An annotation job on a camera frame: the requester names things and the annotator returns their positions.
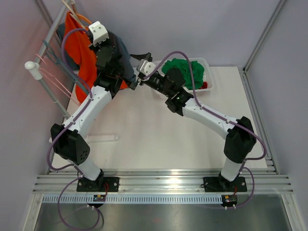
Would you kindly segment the orange t shirt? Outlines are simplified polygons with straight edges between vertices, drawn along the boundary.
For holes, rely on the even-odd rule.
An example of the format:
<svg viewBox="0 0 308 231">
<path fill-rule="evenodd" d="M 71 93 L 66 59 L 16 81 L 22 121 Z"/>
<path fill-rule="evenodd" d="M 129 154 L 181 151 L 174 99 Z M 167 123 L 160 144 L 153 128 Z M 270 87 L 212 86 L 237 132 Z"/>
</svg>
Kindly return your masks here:
<svg viewBox="0 0 308 231">
<path fill-rule="evenodd" d="M 73 19 L 70 13 L 66 14 L 65 18 L 65 31 L 64 35 L 70 32 L 73 29 L 82 28 L 80 24 Z M 129 73 L 132 71 L 132 75 L 134 71 L 132 70 L 132 66 L 130 64 L 130 56 L 127 51 L 125 44 L 122 39 L 108 31 L 109 39 L 112 42 L 112 45 L 122 54 L 122 62 L 127 67 L 125 67 L 126 71 Z M 90 40 L 84 31 L 73 32 L 65 43 L 65 51 L 67 54 L 73 59 L 73 61 L 79 65 L 79 73 L 78 76 L 83 79 L 91 88 L 96 79 L 96 71 L 97 68 L 95 66 L 96 63 L 96 55 L 93 51 L 89 49 Z M 87 97 L 87 93 L 85 93 L 79 86 L 75 87 L 75 93 L 77 100 L 82 103 Z"/>
</svg>

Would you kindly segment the blue hanger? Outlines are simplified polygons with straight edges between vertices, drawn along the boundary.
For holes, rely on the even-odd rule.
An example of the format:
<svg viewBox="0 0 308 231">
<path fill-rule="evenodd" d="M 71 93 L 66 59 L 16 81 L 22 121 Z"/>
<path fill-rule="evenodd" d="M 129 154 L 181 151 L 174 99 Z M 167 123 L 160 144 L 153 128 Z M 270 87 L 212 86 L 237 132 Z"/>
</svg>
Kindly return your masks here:
<svg viewBox="0 0 308 231">
<path fill-rule="evenodd" d="M 79 86 L 79 88 L 82 90 L 83 93 L 88 95 L 89 94 L 89 88 L 86 86 L 85 83 L 82 82 L 82 79 L 73 70 L 71 70 L 70 67 L 63 62 L 62 59 L 60 59 L 56 55 L 55 51 L 53 50 L 51 45 L 46 40 L 43 40 L 42 42 L 47 48 L 46 54 L 45 54 L 47 56 L 47 58 L 52 63 L 54 63 L 56 66 L 58 66 L 65 74 L 67 74 L 71 78 L 71 80 L 77 86 Z"/>
</svg>

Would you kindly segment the green t shirt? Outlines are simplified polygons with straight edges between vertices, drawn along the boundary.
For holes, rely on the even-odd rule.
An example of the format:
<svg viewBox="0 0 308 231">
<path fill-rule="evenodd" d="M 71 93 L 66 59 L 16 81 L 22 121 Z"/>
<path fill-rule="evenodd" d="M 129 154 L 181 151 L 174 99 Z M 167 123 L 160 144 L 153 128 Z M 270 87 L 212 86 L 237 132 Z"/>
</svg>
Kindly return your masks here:
<svg viewBox="0 0 308 231">
<path fill-rule="evenodd" d="M 198 90 L 201 88 L 203 84 L 203 76 L 205 73 L 205 68 L 197 61 L 191 61 L 190 63 L 193 71 L 195 89 Z M 166 74 L 167 71 L 171 68 L 177 68 L 181 71 L 182 76 L 185 80 L 185 87 L 188 90 L 192 90 L 193 85 L 188 62 L 184 59 L 177 59 L 177 58 L 174 58 L 171 61 L 166 61 L 165 64 L 162 66 L 162 72 Z"/>
</svg>

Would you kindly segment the pink wire hanger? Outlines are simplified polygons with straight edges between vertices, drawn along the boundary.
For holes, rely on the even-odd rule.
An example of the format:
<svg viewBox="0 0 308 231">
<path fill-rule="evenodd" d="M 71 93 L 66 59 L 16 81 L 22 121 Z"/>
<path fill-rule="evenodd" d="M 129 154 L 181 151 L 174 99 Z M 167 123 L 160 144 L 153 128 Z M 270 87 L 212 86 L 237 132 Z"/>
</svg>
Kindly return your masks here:
<svg viewBox="0 0 308 231">
<path fill-rule="evenodd" d="M 72 100 L 76 105 L 80 106 L 80 102 L 76 98 L 73 97 L 73 94 L 71 93 L 71 91 L 69 91 L 68 88 L 65 87 L 64 84 L 62 84 L 62 82 L 54 74 L 51 73 L 51 70 L 49 66 L 47 65 L 46 61 L 38 54 L 35 54 L 35 56 L 39 58 L 39 60 L 41 60 L 47 68 L 47 69 L 44 69 L 40 66 L 39 72 L 46 79 L 48 79 L 55 87 L 57 87 L 62 93 L 64 93 L 65 96 L 67 96 L 70 100 Z"/>
</svg>

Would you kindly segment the white t shirt red print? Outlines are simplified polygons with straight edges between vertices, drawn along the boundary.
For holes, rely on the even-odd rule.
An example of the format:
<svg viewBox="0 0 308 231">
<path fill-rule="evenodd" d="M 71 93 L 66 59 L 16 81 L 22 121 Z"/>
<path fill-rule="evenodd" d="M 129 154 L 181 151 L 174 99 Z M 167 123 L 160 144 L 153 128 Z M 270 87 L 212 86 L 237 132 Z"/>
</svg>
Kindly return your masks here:
<svg viewBox="0 0 308 231">
<path fill-rule="evenodd" d="M 206 80 L 206 75 L 203 76 L 203 84 L 200 89 L 208 89 L 208 82 Z"/>
</svg>

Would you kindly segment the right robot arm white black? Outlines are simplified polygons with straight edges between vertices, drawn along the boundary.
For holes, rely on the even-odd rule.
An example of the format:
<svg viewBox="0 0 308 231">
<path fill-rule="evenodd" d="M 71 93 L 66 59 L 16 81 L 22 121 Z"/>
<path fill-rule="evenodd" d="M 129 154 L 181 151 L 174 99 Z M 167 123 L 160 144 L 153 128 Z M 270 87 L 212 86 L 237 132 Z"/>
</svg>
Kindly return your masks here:
<svg viewBox="0 0 308 231">
<path fill-rule="evenodd" d="M 185 79 L 180 69 L 172 67 L 164 75 L 158 71 L 159 65 L 153 63 L 151 53 L 132 54 L 139 61 L 140 85 L 147 85 L 167 97 L 168 109 L 181 116 L 193 119 L 224 139 L 224 154 L 226 160 L 217 177 L 205 184 L 206 191 L 235 192 L 242 185 L 239 174 L 244 166 L 246 156 L 252 151 L 256 138 L 252 123 L 243 116 L 236 119 L 219 113 L 198 102 L 196 95 L 184 89 Z"/>
</svg>

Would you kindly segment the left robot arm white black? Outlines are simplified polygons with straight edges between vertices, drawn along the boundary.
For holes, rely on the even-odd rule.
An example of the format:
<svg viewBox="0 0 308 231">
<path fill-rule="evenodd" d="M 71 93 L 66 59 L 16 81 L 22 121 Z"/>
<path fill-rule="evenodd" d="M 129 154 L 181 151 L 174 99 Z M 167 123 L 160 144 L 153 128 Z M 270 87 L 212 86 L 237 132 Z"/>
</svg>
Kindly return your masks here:
<svg viewBox="0 0 308 231">
<path fill-rule="evenodd" d="M 99 112 L 115 97 L 121 86 L 136 88 L 136 76 L 129 63 L 129 53 L 115 34 L 100 43 L 91 43 L 94 54 L 94 83 L 80 107 L 61 125 L 51 128 L 51 146 L 81 175 L 77 182 L 79 192 L 97 192 L 106 187 L 104 171 L 90 158 L 90 147 L 85 137 Z"/>
</svg>

